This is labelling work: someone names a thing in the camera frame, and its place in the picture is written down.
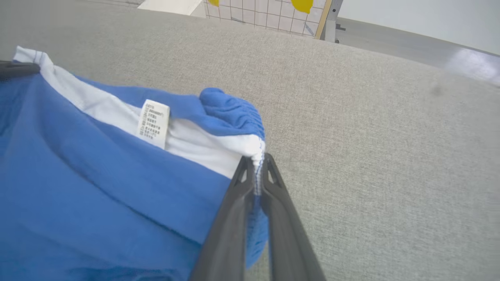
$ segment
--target white trim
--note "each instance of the white trim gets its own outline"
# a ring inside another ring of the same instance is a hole
[[[141,108],[79,80],[54,65],[44,52],[18,46],[14,60],[37,63],[47,83],[79,110],[135,136]],[[170,119],[165,142],[167,152],[228,178],[233,177],[241,156],[252,157],[257,167],[261,163],[264,148],[264,142],[254,134],[215,136],[192,121],[173,118]]]

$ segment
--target care label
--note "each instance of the care label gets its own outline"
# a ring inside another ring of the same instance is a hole
[[[169,115],[170,107],[168,105],[146,99],[140,111],[136,136],[164,150]]]

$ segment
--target gray fabric surface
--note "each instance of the gray fabric surface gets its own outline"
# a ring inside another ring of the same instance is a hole
[[[87,1],[0,4],[15,46],[103,83],[252,102],[328,280],[500,280],[500,90],[412,61]],[[267,254],[248,274],[268,280]]]
[[[131,7],[131,8],[137,8],[144,2],[144,0],[79,0],[79,1],[89,1],[89,2],[99,3],[99,4],[107,4],[107,5],[113,5],[113,6],[124,6],[124,7]]]

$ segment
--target white wall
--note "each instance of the white wall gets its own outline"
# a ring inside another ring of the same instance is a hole
[[[343,0],[338,16],[500,55],[500,0]]]

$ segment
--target blue fabric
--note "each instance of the blue fabric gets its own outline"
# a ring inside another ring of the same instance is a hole
[[[80,79],[136,107],[167,104],[213,135],[264,138],[255,108],[219,89],[197,98]],[[1,280],[187,280],[229,183],[82,113],[39,74],[0,83]],[[267,231],[257,205],[247,266]]]
[[[257,109],[248,101],[225,94],[218,88],[206,88],[198,98],[195,95],[171,94],[150,88],[109,86],[83,77],[77,78],[138,108],[146,100],[168,105],[172,118],[191,120],[214,136],[252,134],[265,139]]]

